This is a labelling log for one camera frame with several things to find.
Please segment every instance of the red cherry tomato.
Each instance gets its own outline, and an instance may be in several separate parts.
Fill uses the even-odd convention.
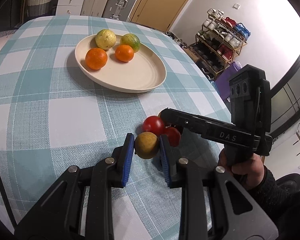
[[[164,130],[163,134],[168,136],[169,144],[171,147],[177,147],[181,140],[180,132],[174,127],[168,127]]]
[[[163,133],[165,126],[162,119],[156,115],[149,116],[143,122],[142,128],[145,132],[154,133],[156,136],[160,136]]]

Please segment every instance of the human hand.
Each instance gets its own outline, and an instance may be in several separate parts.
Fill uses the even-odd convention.
[[[232,176],[233,174],[247,174],[247,178],[242,185],[246,190],[250,190],[258,186],[262,182],[265,174],[265,169],[263,167],[261,158],[255,153],[249,160],[243,163],[237,163],[229,167],[227,166],[225,149],[222,149],[219,154],[218,166],[224,167],[226,171],[228,171]]]

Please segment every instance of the green lime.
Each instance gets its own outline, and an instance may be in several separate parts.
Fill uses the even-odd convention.
[[[140,49],[140,40],[136,35],[132,33],[128,33],[122,36],[120,40],[120,44],[129,45],[133,49],[134,53],[138,52]]]
[[[117,42],[117,36],[111,30],[101,30],[96,35],[96,44],[100,49],[110,49]]]

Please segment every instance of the table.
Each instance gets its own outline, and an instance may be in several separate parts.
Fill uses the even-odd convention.
[[[135,33],[164,62],[166,81],[147,93],[126,94],[86,77],[74,48],[105,28]],[[167,107],[230,121],[203,73],[159,31],[87,16],[41,17],[22,25],[0,51],[0,173],[17,222],[69,166],[94,166],[128,132],[139,133],[147,116]],[[185,130],[179,148],[213,167],[222,145]],[[167,188],[158,158],[134,155],[127,186],[113,189],[115,239],[177,239],[180,204],[181,190]]]

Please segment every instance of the plate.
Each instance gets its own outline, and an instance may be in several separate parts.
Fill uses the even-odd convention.
[[[129,62],[121,62],[115,57],[117,43],[106,50],[108,61],[99,70],[92,70],[86,65],[85,57],[89,49],[96,48],[95,36],[91,35],[81,40],[75,47],[75,59],[83,73],[94,82],[106,88],[125,92],[143,93],[160,86],[166,79],[167,71],[162,60],[147,46],[140,44],[140,50]]]

